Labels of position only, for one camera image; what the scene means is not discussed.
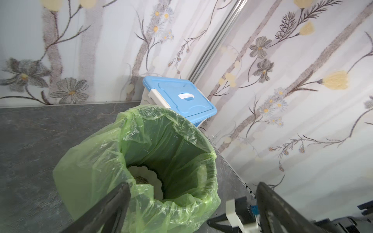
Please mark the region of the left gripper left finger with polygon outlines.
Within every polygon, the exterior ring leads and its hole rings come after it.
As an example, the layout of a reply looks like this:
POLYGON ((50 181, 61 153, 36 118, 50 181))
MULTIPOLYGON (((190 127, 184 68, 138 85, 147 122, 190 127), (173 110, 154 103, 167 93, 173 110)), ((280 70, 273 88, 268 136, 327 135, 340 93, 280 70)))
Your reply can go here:
POLYGON ((120 233, 130 200, 130 186, 122 182, 62 232, 120 233))

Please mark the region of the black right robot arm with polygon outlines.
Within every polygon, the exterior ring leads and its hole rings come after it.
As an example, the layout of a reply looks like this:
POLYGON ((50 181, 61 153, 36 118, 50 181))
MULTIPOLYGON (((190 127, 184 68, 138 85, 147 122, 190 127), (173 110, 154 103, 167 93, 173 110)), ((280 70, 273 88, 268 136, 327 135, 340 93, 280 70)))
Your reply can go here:
POLYGON ((251 205, 247 197, 232 199, 225 204, 225 213, 210 218, 209 227, 222 233, 371 233, 373 219, 346 216, 335 220, 323 219, 305 223, 298 219, 285 222, 290 215, 280 217, 271 211, 261 219, 257 205, 251 205))

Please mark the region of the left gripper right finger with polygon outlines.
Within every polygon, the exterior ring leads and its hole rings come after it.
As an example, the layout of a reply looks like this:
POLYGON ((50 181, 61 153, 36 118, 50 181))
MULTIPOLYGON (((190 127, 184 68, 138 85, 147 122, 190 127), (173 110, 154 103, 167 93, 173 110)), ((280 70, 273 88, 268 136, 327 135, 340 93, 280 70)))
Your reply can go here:
POLYGON ((270 219, 274 217, 288 233, 321 233, 322 229, 309 222, 267 184, 260 182, 256 189, 256 201, 263 233, 274 233, 270 219))

